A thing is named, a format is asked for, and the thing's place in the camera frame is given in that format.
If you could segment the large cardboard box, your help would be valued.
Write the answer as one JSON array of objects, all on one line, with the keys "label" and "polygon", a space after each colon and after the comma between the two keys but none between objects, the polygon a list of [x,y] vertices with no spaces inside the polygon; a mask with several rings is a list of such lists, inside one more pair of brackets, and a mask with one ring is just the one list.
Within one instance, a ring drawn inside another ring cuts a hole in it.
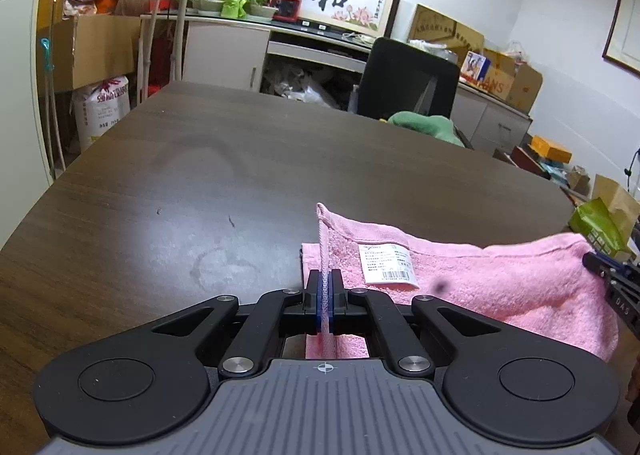
[{"label": "large cardboard box", "polygon": [[73,91],[137,68],[141,21],[135,16],[81,15],[53,25],[56,92]]}]

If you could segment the white rice sack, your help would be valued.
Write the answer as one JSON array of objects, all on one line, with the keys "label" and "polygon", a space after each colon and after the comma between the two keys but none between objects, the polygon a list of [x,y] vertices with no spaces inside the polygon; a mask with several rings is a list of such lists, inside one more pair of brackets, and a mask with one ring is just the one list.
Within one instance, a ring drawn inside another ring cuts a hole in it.
[{"label": "white rice sack", "polygon": [[81,152],[88,150],[130,112],[128,89],[128,78],[117,76],[72,93]]}]

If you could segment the grey filing cabinet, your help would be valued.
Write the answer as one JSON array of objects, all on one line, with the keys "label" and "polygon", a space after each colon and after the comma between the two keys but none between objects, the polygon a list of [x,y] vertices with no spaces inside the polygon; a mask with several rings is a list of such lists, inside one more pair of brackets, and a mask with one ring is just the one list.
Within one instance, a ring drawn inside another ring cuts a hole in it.
[{"label": "grey filing cabinet", "polygon": [[37,91],[38,0],[1,0],[1,241],[50,186]]}]

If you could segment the cardboard boxes on counter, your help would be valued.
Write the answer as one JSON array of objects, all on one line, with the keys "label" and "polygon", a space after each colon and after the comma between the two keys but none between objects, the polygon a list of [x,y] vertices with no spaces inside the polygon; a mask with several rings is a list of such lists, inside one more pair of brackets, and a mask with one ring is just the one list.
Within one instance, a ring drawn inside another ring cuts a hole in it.
[{"label": "cardboard boxes on counter", "polygon": [[422,4],[416,6],[409,40],[452,52],[462,82],[524,114],[532,110],[544,77],[524,60],[521,51],[489,49],[477,30]]}]

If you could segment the side wall framed picture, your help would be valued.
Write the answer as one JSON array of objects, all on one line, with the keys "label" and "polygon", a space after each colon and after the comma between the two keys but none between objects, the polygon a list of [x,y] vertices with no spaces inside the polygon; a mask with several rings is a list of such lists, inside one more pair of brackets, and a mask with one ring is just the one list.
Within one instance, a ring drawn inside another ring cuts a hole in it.
[{"label": "side wall framed picture", "polygon": [[617,0],[602,58],[639,75],[640,0]]}]

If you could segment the pink terry towel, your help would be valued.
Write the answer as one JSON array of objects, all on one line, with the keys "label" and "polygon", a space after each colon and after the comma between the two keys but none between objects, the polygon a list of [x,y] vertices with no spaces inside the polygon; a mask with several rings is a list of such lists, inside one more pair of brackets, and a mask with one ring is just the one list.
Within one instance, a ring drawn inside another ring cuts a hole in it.
[{"label": "pink terry towel", "polygon": [[401,305],[435,296],[491,319],[610,360],[618,344],[614,311],[582,257],[582,235],[478,247],[412,236],[386,224],[350,220],[318,205],[319,241],[303,247],[303,270],[341,272],[345,288],[381,290]]}]

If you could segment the green cloth on chair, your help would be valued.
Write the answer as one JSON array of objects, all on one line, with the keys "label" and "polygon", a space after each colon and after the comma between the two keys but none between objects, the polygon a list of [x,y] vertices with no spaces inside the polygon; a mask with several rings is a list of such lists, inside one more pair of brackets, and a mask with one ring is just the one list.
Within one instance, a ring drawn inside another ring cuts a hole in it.
[{"label": "green cloth on chair", "polygon": [[426,116],[415,112],[401,111],[390,116],[387,123],[425,134],[439,141],[460,146],[460,148],[464,146],[463,141],[457,135],[454,123],[445,116]]}]

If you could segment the low grey counter cabinet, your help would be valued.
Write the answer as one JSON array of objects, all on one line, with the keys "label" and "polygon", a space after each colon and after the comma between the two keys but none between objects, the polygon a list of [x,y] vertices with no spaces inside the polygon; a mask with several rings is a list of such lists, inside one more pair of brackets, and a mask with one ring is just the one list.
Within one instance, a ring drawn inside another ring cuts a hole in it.
[{"label": "low grey counter cabinet", "polygon": [[[242,58],[231,68],[241,78],[227,82],[217,72],[211,53],[214,45],[226,44],[233,36],[240,38]],[[257,91],[257,78],[265,76],[267,59],[278,56],[360,79],[369,53],[366,46],[291,24],[189,15],[186,18],[186,70],[182,78],[187,82]],[[466,82],[458,82],[451,119],[474,148],[488,154],[495,149],[511,151],[522,142],[533,123],[529,115]]]}]

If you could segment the black office chair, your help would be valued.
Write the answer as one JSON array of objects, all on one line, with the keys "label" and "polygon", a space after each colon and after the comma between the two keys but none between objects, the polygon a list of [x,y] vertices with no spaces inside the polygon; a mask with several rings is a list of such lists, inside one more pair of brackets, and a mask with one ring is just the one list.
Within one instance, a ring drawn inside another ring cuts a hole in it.
[{"label": "black office chair", "polygon": [[[390,38],[378,38],[372,46],[358,85],[350,93],[348,110],[352,114],[383,120],[401,111],[451,121],[460,68],[415,46]],[[457,128],[465,149],[471,142]]]}]

